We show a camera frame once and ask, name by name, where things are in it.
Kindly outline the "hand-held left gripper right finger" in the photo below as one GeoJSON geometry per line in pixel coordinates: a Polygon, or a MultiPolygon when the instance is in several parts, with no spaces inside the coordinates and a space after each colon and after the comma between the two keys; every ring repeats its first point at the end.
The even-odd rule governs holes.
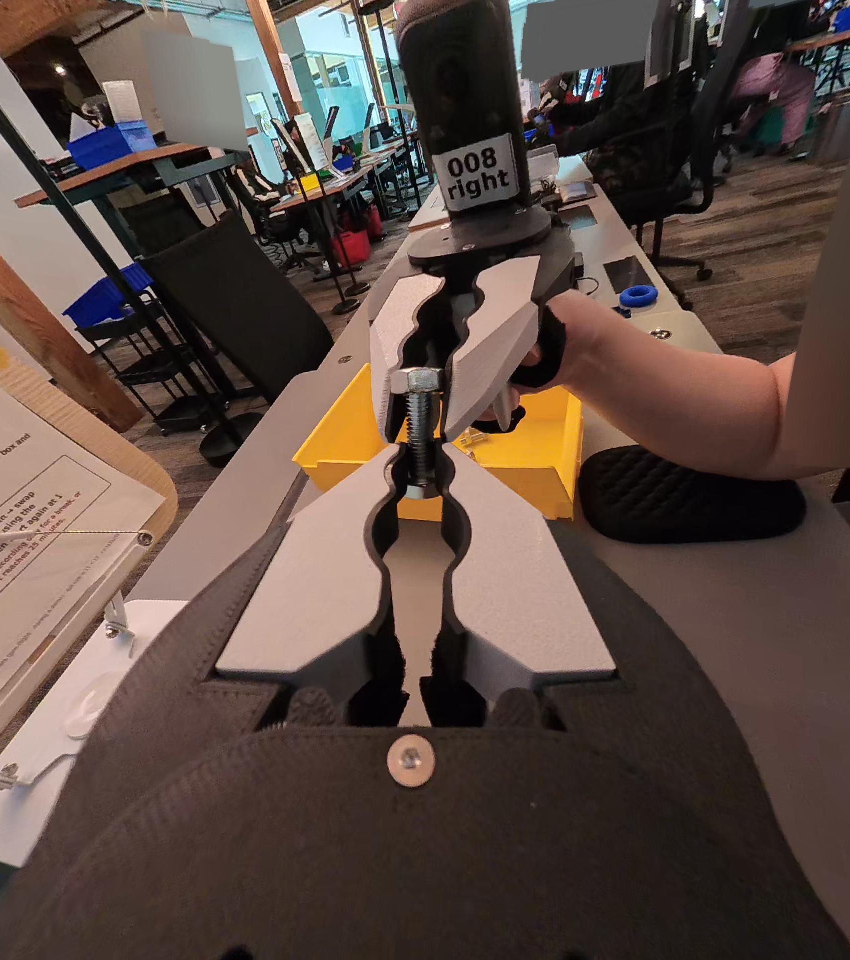
{"type": "Polygon", "coordinates": [[[422,678],[431,726],[481,726],[503,694],[615,676],[616,665],[543,514],[450,443],[436,453],[453,558],[422,678]]]}

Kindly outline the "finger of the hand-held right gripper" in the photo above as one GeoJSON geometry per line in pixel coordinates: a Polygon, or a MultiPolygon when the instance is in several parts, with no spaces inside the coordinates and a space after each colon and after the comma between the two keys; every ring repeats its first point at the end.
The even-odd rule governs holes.
{"type": "Polygon", "coordinates": [[[444,393],[443,435],[457,439],[492,410],[501,429],[515,407],[509,378],[537,341],[539,311],[531,295],[540,257],[530,255],[482,270],[480,304],[465,320],[464,343],[452,354],[444,393]]]}
{"type": "Polygon", "coordinates": [[[398,279],[371,325],[372,406],[387,443],[394,443],[407,415],[398,399],[407,389],[407,378],[400,375],[399,390],[394,391],[392,376],[413,367],[441,367],[436,330],[444,287],[442,277],[426,273],[398,279]]]}

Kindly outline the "printed instruction sheet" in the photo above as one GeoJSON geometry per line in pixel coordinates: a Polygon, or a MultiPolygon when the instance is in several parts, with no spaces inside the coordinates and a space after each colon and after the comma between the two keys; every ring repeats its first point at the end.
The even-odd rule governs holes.
{"type": "Polygon", "coordinates": [[[0,388],[0,689],[164,500],[0,388]]]}

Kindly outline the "instruction sheet on clipboard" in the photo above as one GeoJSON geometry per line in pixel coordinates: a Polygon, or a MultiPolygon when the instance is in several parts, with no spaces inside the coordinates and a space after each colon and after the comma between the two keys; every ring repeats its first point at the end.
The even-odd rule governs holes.
{"type": "MultiPolygon", "coordinates": [[[[157,543],[178,511],[177,491],[168,474],[142,450],[52,386],[32,366],[21,363],[11,354],[10,357],[9,367],[0,370],[2,390],[99,460],[165,498],[144,528],[154,534],[154,544],[157,543]]],[[[19,671],[0,688],[0,734],[82,631],[101,616],[106,604],[124,587],[154,544],[144,547],[131,542],[123,558],[85,593],[19,671]]]]}

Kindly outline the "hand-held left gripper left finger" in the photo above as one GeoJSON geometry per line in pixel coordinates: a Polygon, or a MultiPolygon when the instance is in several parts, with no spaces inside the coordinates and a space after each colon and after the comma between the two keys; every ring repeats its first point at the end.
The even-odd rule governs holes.
{"type": "Polygon", "coordinates": [[[287,524],[218,673],[319,687],[355,725],[397,725],[406,662],[383,558],[400,532],[406,455],[388,445],[287,524]]]}

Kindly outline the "red bin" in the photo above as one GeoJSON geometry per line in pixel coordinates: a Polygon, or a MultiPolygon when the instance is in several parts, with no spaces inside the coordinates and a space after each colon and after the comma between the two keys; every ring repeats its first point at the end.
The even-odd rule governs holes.
{"type": "Polygon", "coordinates": [[[335,264],[341,270],[358,270],[371,255],[371,242],[367,229],[340,230],[331,237],[335,264]]]}

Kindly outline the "white stand base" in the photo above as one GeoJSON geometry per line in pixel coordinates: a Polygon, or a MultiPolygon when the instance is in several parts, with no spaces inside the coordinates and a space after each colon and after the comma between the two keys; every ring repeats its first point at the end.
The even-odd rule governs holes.
{"type": "Polygon", "coordinates": [[[185,601],[125,604],[128,629],[99,626],[0,753],[0,862],[22,867],[77,755],[118,686],[185,601]]]}

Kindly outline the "wooden top standing desk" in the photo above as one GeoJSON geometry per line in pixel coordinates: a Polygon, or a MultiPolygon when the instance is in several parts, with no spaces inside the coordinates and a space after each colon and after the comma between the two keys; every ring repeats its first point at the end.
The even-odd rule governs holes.
{"type": "Polygon", "coordinates": [[[151,150],[136,151],[83,173],[54,181],[74,207],[93,203],[115,234],[127,226],[109,196],[129,186],[141,186],[146,193],[169,189],[197,177],[235,166],[249,158],[250,150],[228,150],[172,143],[151,150]]]}

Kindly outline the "yellow plastic bin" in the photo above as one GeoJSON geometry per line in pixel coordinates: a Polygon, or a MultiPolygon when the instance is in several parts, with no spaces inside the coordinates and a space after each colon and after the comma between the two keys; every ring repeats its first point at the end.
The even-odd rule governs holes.
{"type": "MultiPolygon", "coordinates": [[[[582,404],[560,387],[524,395],[522,404],[526,415],[512,433],[492,435],[470,428],[455,440],[455,447],[546,519],[570,519],[581,464],[582,404]]],[[[384,446],[374,416],[370,365],[364,364],[293,460],[326,492],[384,446]]]]}

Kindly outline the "person's right forearm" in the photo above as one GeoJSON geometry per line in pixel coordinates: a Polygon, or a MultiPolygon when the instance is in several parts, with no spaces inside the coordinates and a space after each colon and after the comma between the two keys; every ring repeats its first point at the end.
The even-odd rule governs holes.
{"type": "Polygon", "coordinates": [[[796,354],[770,365],[622,333],[605,347],[604,417],[647,450],[680,466],[746,479],[797,479],[816,466],[784,441],[796,354]]]}

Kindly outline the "steel bolt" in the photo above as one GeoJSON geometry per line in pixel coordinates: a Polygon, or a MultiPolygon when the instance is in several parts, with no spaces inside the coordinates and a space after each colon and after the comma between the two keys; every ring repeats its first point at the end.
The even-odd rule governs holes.
{"type": "Polygon", "coordinates": [[[416,390],[406,401],[406,497],[431,500],[439,495],[435,481],[435,429],[441,412],[440,391],[416,390]]]}

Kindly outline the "black floor stand pole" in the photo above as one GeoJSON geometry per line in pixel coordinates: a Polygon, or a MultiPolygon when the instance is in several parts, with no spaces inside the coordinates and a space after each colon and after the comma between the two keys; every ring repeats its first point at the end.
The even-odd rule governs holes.
{"type": "Polygon", "coordinates": [[[256,429],[263,415],[245,413],[229,418],[220,399],[205,390],[202,380],[186,363],[179,347],[168,337],[166,330],[153,317],[139,292],[127,281],[119,266],[108,254],[105,246],[89,229],[81,215],[76,212],[66,195],[44,169],[42,162],[30,149],[26,140],[0,106],[0,136],[23,166],[43,189],[47,198],[63,216],[75,236],[85,247],[106,276],[116,285],[123,300],[131,306],[136,319],[151,331],[156,343],[165,350],[181,368],[183,376],[204,405],[211,411],[215,426],[205,435],[199,445],[199,453],[212,467],[222,469],[232,460],[243,443],[256,429]]]}

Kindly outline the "black rolling cart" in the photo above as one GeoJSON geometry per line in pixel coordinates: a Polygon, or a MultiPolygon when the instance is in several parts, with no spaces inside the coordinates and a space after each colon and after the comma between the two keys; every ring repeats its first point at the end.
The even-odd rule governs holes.
{"type": "Polygon", "coordinates": [[[186,371],[227,410],[238,389],[217,361],[217,349],[192,326],[180,324],[152,293],[144,294],[150,320],[129,306],[118,318],[102,318],[76,331],[119,384],[130,392],[163,436],[208,432],[215,420],[210,405],[193,389],[186,371]]]}

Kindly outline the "person's right hand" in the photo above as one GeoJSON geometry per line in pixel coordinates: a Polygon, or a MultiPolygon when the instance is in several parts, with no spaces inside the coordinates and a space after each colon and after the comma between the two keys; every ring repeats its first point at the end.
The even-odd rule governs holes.
{"type": "Polygon", "coordinates": [[[506,427],[519,418],[521,396],[560,386],[594,409],[610,425],[628,432],[626,418],[613,409],[613,383],[602,365],[601,335],[612,311],[574,290],[552,297],[542,310],[537,337],[515,368],[503,392],[478,416],[489,431],[499,428],[503,412],[506,427]]]}

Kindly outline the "black wrist rest pad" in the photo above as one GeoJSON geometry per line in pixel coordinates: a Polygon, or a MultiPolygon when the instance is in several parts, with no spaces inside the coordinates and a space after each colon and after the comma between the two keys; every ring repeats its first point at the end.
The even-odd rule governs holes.
{"type": "Polygon", "coordinates": [[[790,534],[807,504],[794,481],[695,471],[641,446],[601,450],[580,468],[584,518],[602,536],[632,545],[737,543],[790,534]]]}

